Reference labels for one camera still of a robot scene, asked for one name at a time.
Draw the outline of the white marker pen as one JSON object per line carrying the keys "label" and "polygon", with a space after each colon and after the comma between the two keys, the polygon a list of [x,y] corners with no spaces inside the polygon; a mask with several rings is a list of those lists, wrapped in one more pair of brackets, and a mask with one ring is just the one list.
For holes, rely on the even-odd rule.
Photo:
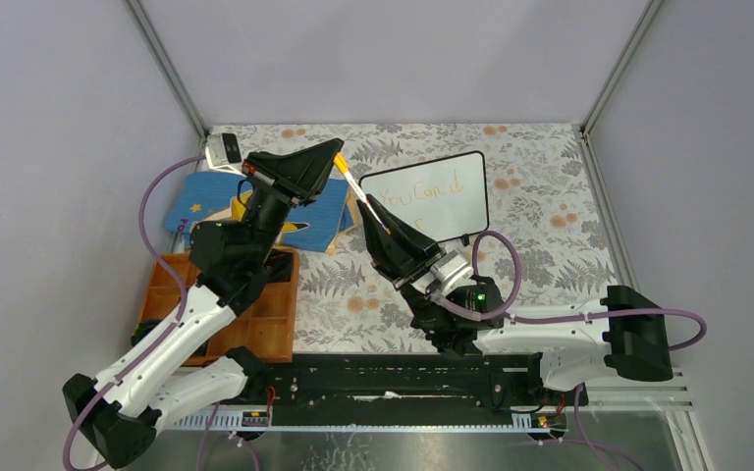
{"label": "white marker pen", "polygon": [[354,196],[356,197],[356,199],[365,205],[365,207],[368,209],[370,214],[374,217],[375,221],[379,224],[379,226],[382,227],[389,234],[391,231],[386,227],[382,219],[376,213],[373,206],[368,202],[366,193],[359,186],[359,184],[357,183],[357,181],[355,180],[351,172],[344,171],[343,176],[345,180],[348,182],[350,189],[354,193]]}

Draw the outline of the black framed whiteboard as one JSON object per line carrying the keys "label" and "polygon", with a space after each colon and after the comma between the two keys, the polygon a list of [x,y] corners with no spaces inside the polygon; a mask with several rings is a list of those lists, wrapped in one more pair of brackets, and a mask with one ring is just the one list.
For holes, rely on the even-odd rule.
{"label": "black framed whiteboard", "polygon": [[480,151],[371,173],[359,184],[393,215],[438,242],[490,227],[486,159]]}

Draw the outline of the yellow marker cap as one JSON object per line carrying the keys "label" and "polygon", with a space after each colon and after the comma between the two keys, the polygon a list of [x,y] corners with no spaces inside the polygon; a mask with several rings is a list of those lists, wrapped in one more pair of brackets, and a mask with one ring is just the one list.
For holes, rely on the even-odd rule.
{"label": "yellow marker cap", "polygon": [[350,172],[348,163],[341,153],[337,153],[333,159],[334,166],[343,175]]}

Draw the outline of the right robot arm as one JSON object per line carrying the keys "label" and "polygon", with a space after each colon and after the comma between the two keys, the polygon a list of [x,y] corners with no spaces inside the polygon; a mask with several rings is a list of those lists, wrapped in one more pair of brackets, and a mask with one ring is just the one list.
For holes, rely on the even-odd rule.
{"label": "right robot arm", "polygon": [[372,266],[401,295],[410,324],[445,356],[525,355],[525,394],[547,404],[597,378],[659,383],[673,378],[667,310],[612,285],[596,298],[516,306],[480,274],[477,259],[445,251],[373,197],[357,200]]}

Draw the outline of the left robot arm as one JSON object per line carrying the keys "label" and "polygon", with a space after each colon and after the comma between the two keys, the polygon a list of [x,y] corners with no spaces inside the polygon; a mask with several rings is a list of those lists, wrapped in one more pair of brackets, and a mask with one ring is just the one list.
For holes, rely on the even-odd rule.
{"label": "left robot arm", "polygon": [[66,469],[73,468],[76,438],[85,439],[103,465],[120,469],[192,413],[225,399],[252,403],[262,397],[264,363],[244,346],[180,379],[175,372],[261,296],[271,278],[270,255],[290,213],[321,194],[343,146],[332,138],[287,155],[252,152],[242,160],[252,187],[243,215],[200,222],[191,230],[189,260],[198,277],[181,286],[177,306],[116,362],[65,383],[72,422],[62,450]]}

